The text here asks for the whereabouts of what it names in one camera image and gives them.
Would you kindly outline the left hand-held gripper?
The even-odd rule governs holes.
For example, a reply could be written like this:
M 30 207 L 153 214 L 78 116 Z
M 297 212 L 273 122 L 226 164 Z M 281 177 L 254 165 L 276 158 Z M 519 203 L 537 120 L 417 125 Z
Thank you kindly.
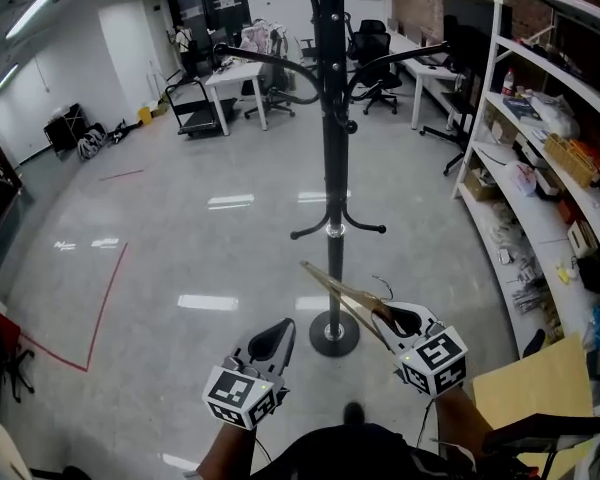
M 214 366 L 202 400 L 219 421 L 254 430 L 282 404 L 287 388 L 282 377 L 296 338 L 293 319 L 256 333 L 246 348 L 236 348 Z

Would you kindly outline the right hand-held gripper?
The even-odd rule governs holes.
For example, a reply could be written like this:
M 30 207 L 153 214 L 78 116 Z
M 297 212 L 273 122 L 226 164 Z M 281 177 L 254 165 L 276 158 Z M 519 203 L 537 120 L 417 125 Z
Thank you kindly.
M 386 303 L 395 320 L 380 315 L 371 322 L 389 351 L 394 373 L 420 394 L 439 397 L 467 375 L 468 349 L 453 326 L 446 326 L 426 307 L 401 301 Z

